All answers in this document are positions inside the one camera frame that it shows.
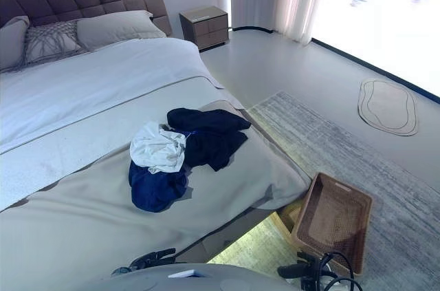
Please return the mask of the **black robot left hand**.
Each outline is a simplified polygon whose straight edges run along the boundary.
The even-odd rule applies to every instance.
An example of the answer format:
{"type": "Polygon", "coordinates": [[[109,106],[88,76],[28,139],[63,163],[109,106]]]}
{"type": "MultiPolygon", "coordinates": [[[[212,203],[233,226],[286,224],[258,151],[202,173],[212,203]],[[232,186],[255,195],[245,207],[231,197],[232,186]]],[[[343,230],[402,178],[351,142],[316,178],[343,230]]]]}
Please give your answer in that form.
{"type": "Polygon", "coordinates": [[[173,264],[175,263],[175,253],[175,248],[150,252],[132,261],[130,266],[136,268],[137,270],[141,270],[155,266],[173,264]]]}

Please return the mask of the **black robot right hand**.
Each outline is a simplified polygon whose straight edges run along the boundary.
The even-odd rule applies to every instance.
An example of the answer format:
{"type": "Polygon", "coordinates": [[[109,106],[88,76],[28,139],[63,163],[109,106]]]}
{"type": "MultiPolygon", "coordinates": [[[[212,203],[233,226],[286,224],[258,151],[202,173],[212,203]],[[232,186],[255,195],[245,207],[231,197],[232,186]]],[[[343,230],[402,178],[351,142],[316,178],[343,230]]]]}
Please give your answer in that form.
{"type": "Polygon", "coordinates": [[[285,279],[315,278],[320,268],[320,258],[309,253],[297,252],[297,262],[289,266],[279,266],[277,273],[285,279]]]}

